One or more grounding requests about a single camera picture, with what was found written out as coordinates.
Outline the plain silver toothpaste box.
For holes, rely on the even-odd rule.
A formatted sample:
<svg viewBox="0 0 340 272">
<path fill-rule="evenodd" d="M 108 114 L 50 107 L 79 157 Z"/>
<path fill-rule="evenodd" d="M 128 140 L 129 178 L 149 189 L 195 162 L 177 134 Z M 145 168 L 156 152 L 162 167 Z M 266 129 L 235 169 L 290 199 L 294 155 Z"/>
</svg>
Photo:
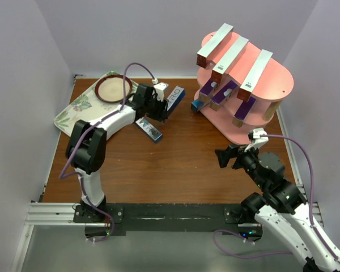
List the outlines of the plain silver toothpaste box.
<svg viewBox="0 0 340 272">
<path fill-rule="evenodd" d="M 222 77 L 226 75 L 238 62 L 241 56 L 244 54 L 248 39 L 239 36 L 236 41 L 225 52 L 222 58 L 216 63 L 212 69 L 211 80 L 220 84 Z"/>
</svg>

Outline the silver r&o box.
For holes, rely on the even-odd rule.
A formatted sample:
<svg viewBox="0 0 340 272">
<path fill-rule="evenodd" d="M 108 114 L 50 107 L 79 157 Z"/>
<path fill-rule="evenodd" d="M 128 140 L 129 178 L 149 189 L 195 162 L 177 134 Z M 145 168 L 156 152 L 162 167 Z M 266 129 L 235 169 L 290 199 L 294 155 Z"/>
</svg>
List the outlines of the silver r&o box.
<svg viewBox="0 0 340 272">
<path fill-rule="evenodd" d="M 199 91 L 198 98 L 200 99 L 200 101 L 204 103 L 208 102 L 212 98 L 217 85 L 217 82 L 209 79 Z"/>
<path fill-rule="evenodd" d="M 138 119 L 135 124 L 154 142 L 158 143 L 163 135 L 162 133 L 151 124 L 146 118 Z"/>
<path fill-rule="evenodd" d="M 173 91 L 167 97 L 168 106 L 167 106 L 167 115 L 169 116 L 174 109 L 178 106 L 180 101 L 184 98 L 186 92 L 185 89 L 179 86 L 176 86 Z"/>
<path fill-rule="evenodd" d="M 238 128 L 242 127 L 244 120 L 256 101 L 257 99 L 254 97 L 250 97 L 248 101 L 243 101 L 233 117 L 232 124 Z"/>
</svg>

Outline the silver R&O box top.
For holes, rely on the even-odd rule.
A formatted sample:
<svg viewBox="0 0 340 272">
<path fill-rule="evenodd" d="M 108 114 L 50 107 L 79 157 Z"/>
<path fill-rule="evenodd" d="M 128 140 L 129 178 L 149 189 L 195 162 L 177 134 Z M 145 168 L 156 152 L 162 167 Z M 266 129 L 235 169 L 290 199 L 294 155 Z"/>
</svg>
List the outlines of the silver R&O box top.
<svg viewBox="0 0 340 272">
<path fill-rule="evenodd" d="M 185 89 L 179 86 L 176 86 L 173 91 L 167 97 L 168 106 L 167 106 L 167 115 L 169 116 L 174 109 L 178 106 L 180 101 L 184 98 L 186 92 Z"/>
</svg>

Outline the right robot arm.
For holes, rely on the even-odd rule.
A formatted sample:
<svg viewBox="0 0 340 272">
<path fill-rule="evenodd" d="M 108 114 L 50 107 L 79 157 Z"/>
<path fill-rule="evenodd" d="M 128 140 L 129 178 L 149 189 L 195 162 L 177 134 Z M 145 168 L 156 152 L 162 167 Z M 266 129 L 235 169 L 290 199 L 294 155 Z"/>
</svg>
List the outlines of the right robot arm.
<svg viewBox="0 0 340 272">
<path fill-rule="evenodd" d="M 284 177 L 278 155 L 236 144 L 215 150 L 220 167 L 234 159 L 233 169 L 243 169 L 261 189 L 241 202 L 241 216 L 263 225 L 287 247 L 303 271 L 340 271 L 340 250 L 314 218 L 304 194 Z"/>
</svg>

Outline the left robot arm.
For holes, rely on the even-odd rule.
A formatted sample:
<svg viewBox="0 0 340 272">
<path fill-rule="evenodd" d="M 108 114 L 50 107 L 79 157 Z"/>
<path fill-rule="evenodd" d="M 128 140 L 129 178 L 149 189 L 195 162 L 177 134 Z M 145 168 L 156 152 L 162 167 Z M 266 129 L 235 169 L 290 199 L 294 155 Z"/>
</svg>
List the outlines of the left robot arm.
<svg viewBox="0 0 340 272">
<path fill-rule="evenodd" d="M 153 86 L 139 84 L 136 91 L 123 98 L 115 110 L 90 122 L 79 120 L 75 123 L 65 153 L 67 163 L 59 177 L 78 177 L 82 193 L 80 205 L 93 222 L 111 219 L 106 212 L 100 181 L 107 140 L 144 116 L 165 121 L 168 117 L 168 100 L 164 97 L 167 88 L 168 84 L 164 82 Z"/>
</svg>

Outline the dark red toothpaste box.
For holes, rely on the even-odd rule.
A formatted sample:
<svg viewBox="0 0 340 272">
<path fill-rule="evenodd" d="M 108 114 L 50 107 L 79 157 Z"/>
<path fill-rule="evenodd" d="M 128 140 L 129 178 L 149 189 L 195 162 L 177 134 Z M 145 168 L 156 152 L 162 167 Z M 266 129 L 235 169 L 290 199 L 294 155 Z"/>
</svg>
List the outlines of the dark red toothpaste box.
<svg viewBox="0 0 340 272">
<path fill-rule="evenodd" d="M 242 85 L 240 86 L 237 98 L 248 102 L 249 98 L 255 89 L 264 69 L 266 68 L 267 64 L 269 63 L 273 53 L 267 50 L 262 49 L 260 54 L 258 55 L 256 61 L 254 62 L 253 66 L 251 67 L 249 73 L 247 74 L 246 78 L 244 79 Z"/>
</svg>

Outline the red 3D toothpaste box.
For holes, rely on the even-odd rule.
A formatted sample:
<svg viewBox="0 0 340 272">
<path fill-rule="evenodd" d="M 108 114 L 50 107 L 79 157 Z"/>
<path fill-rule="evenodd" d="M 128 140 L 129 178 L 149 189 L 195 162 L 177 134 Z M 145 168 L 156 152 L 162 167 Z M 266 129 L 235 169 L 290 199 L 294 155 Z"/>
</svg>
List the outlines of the red 3D toothpaste box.
<svg viewBox="0 0 340 272">
<path fill-rule="evenodd" d="M 224 23 L 197 52 L 196 64 L 206 68 L 210 61 L 218 54 L 222 46 L 232 37 L 234 26 Z"/>
</svg>

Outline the silver R&O box front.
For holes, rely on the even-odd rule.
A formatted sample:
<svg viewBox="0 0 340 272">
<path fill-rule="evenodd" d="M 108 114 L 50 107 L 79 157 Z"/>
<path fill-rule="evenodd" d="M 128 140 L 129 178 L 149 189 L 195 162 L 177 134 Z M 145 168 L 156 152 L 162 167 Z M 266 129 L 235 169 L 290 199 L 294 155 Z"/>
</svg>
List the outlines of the silver R&O box front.
<svg viewBox="0 0 340 272">
<path fill-rule="evenodd" d="M 217 82 L 209 79 L 199 91 L 198 98 L 200 99 L 200 101 L 204 103 L 208 102 L 212 98 L 217 85 Z"/>
</svg>

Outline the purple toothpaste box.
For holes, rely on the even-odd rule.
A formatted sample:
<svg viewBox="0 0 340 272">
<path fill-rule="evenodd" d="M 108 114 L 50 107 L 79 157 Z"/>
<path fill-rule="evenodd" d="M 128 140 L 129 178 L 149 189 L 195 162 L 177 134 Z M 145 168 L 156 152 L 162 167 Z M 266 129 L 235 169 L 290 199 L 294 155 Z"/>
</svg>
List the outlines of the purple toothpaste box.
<svg viewBox="0 0 340 272">
<path fill-rule="evenodd" d="M 237 83 L 232 80 L 229 81 L 211 98 L 209 107 L 214 111 L 218 111 L 229 99 L 232 91 L 238 89 L 238 87 Z"/>
</svg>

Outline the silver R&O box diagonal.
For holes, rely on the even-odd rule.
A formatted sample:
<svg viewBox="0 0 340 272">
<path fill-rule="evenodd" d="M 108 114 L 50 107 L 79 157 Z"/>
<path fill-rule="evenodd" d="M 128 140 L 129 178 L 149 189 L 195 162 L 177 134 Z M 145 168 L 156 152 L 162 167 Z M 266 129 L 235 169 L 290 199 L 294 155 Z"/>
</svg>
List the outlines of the silver R&O box diagonal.
<svg viewBox="0 0 340 272">
<path fill-rule="evenodd" d="M 191 110 L 193 113 L 198 113 L 202 108 L 207 106 L 209 102 L 203 102 L 200 99 L 193 100 L 191 103 Z"/>
</svg>

